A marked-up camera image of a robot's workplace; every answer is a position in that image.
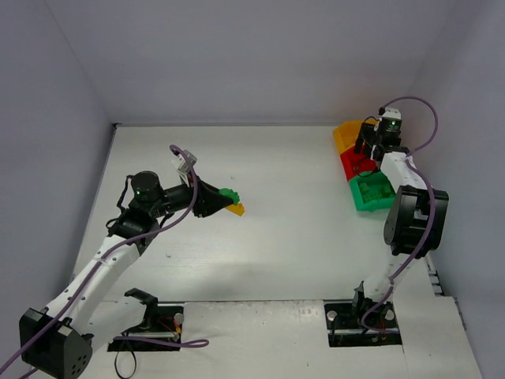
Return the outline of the green lego brick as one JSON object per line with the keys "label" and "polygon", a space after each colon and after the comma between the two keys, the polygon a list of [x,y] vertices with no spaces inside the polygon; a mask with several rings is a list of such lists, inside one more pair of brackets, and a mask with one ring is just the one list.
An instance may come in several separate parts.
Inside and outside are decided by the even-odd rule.
{"label": "green lego brick", "polygon": [[375,185],[369,185],[366,182],[362,182],[359,185],[361,192],[361,197],[364,203],[369,203],[371,201],[376,201],[380,198],[380,188]]}

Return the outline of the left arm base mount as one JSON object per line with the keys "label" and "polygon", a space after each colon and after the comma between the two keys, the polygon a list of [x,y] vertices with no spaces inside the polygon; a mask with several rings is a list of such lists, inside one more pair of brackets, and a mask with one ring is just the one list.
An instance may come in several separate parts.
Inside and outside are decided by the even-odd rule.
{"label": "left arm base mount", "polygon": [[[182,326],[174,317],[184,314],[182,303],[160,303],[158,315],[149,328],[134,327],[123,334],[131,337],[142,337],[161,342],[180,343]],[[139,340],[113,340],[107,344],[107,352],[174,352],[180,351],[180,347],[167,347],[154,343],[142,342]]]}

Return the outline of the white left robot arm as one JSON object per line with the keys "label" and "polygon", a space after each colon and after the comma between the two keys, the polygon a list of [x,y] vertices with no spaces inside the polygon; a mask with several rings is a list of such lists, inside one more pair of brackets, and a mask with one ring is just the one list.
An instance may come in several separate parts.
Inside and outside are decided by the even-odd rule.
{"label": "white left robot arm", "polygon": [[59,296],[42,310],[28,309],[19,321],[22,360],[54,378],[78,378],[101,346],[131,328],[148,330],[158,320],[158,299],[137,288],[124,293],[108,315],[95,311],[164,222],[181,210],[204,218],[240,202],[237,192],[189,175],[163,189],[155,172],[141,171],[127,176],[125,188],[133,199],[117,204],[120,214],[107,224],[92,259]]}

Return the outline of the yellow plastic bin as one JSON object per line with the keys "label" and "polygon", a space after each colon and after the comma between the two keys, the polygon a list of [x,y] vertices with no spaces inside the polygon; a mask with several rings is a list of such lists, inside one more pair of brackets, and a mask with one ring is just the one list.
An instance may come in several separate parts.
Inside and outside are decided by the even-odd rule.
{"label": "yellow plastic bin", "polygon": [[335,146],[339,154],[355,145],[362,121],[346,121],[333,130]]}

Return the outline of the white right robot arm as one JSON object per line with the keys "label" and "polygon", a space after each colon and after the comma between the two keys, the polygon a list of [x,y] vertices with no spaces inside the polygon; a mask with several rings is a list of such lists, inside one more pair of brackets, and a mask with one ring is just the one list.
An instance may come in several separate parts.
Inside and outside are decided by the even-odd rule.
{"label": "white right robot arm", "polygon": [[376,312],[415,261],[440,245],[449,202],[448,193],[432,187],[417,169],[413,153],[401,142],[402,116],[386,107],[375,125],[363,122],[355,151],[371,158],[395,192],[383,227],[388,247],[379,268],[355,289],[353,311],[361,318]]}

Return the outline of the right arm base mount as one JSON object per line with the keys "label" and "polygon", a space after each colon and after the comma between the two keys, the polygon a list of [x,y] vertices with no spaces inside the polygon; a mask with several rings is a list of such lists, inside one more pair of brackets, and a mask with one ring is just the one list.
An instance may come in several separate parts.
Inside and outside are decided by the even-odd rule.
{"label": "right arm base mount", "polygon": [[402,337],[391,302],[380,306],[365,319],[367,328],[361,323],[364,310],[353,311],[351,301],[324,302],[328,346],[382,347],[401,346]]}

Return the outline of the green red yellow lego stack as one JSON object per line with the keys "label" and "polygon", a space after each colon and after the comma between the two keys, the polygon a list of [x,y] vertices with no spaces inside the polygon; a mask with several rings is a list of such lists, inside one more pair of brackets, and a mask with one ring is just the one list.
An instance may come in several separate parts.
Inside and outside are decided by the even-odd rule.
{"label": "green red yellow lego stack", "polygon": [[232,212],[236,216],[243,216],[245,214],[245,206],[241,203],[238,192],[233,189],[222,188],[219,190],[219,194],[229,197],[232,200],[232,204],[227,205],[226,210]]}

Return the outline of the red plastic bin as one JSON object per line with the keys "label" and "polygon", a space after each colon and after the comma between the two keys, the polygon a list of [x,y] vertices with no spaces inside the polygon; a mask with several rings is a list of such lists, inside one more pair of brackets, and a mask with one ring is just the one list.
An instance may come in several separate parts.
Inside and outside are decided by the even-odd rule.
{"label": "red plastic bin", "polygon": [[376,164],[363,154],[354,152],[354,148],[349,148],[340,155],[342,167],[346,176],[346,180],[362,174],[369,174],[376,169]]}

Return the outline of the green plastic bin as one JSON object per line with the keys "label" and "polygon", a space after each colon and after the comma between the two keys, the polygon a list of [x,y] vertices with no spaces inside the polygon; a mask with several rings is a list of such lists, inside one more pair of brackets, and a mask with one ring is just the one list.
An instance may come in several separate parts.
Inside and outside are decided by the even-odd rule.
{"label": "green plastic bin", "polygon": [[349,185],[355,208],[359,212],[390,209],[395,200],[395,190],[380,171],[355,176],[350,179]]}

